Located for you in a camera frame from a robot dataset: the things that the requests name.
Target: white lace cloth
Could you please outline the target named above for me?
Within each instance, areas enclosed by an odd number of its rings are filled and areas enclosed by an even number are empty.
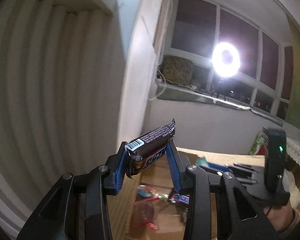
[[[300,141],[287,137],[287,154],[300,166]]]

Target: window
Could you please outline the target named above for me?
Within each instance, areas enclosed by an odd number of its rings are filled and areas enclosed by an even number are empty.
[[[258,90],[254,106],[264,111],[270,112],[273,98]]]
[[[171,47],[211,58],[216,8],[201,0],[179,0]]]
[[[293,50],[292,47],[284,48],[284,81],[281,97],[290,100],[292,78],[293,78]]]
[[[223,84],[219,81],[220,77],[214,73],[212,78],[214,92],[219,92],[220,95],[250,104],[253,87],[234,78],[223,79]]]
[[[208,95],[211,89],[218,90],[220,77],[211,65],[213,46],[228,42],[237,48],[241,67],[235,76],[224,79],[219,93],[285,118],[293,79],[292,47],[283,48],[263,29],[215,2],[176,2],[172,14],[176,18],[167,32],[171,45],[165,54],[192,61],[195,67],[187,85]]]
[[[278,112],[277,112],[277,117],[284,120],[286,118],[286,114],[288,112],[288,106],[289,106],[289,104],[280,101]]]
[[[260,81],[275,90],[278,76],[279,46],[264,33]]]
[[[198,90],[205,90],[210,70],[201,66],[194,66],[190,85],[196,86]]]
[[[221,10],[219,42],[228,42],[240,54],[239,71],[256,78],[258,63],[258,30],[238,17]]]

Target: glowing white light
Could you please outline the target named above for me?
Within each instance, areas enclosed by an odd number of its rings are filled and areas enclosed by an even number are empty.
[[[226,64],[222,60],[222,52],[228,50],[233,60],[230,64]],[[212,64],[216,72],[222,77],[232,77],[240,68],[240,58],[237,49],[226,42],[219,43],[213,50]]]

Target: barcode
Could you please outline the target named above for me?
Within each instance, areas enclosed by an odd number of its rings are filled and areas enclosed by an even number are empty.
[[[134,151],[135,149],[139,148],[141,145],[144,145],[144,144],[145,144],[145,142],[143,140],[137,139],[135,141],[132,141],[132,142],[128,143],[126,145],[126,147],[128,149],[130,149],[131,151]]]

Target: ceiling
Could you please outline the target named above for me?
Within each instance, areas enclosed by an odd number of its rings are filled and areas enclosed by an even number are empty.
[[[286,14],[274,0],[211,1],[219,3],[249,19],[280,44],[291,44],[291,32]]]

